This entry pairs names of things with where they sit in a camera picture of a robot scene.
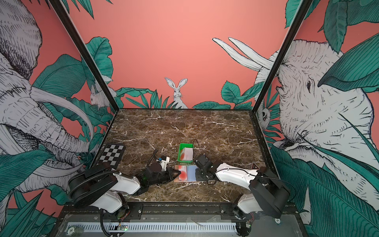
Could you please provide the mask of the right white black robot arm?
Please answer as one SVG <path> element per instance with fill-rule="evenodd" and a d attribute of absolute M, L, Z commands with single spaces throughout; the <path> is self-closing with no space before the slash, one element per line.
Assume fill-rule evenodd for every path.
<path fill-rule="evenodd" d="M 267 167 L 251 170 L 237 168 L 226 163 L 211 162 L 205 154 L 198 156 L 195 165 L 209 180 L 228 182 L 251 192 L 236 201 L 236 215 L 241 212 L 262 211 L 265 215 L 279 219 L 289 201 L 290 189 Z"/>

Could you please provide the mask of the pink leather card holder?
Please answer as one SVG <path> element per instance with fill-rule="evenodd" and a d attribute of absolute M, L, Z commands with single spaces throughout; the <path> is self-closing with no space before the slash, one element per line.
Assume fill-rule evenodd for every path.
<path fill-rule="evenodd" d="M 175 169 L 179 170 L 181 174 L 174 179 L 174 182 L 181 183 L 181 182 L 196 182 L 196 175 L 195 171 L 197 169 L 196 165 L 191 166 L 181 166 L 181 165 L 175 165 Z"/>

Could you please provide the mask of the green plastic tray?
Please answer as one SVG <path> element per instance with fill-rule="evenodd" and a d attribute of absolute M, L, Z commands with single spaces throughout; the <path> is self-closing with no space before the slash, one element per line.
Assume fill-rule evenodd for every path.
<path fill-rule="evenodd" d="M 180 163 L 193 162 L 193 144 L 181 143 L 179 145 L 177 161 Z"/>

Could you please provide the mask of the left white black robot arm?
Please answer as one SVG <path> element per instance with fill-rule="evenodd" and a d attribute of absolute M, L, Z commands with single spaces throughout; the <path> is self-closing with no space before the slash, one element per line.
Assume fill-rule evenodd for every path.
<path fill-rule="evenodd" d="M 124 193 L 139 196 L 150 186 L 169 183 L 180 174 L 179 170 L 154 163 L 137 176 L 130 176 L 115 170 L 110 163 L 101 163 L 69 180 L 68 197 L 75 208 L 94 206 L 120 219 L 129 214 Z"/>

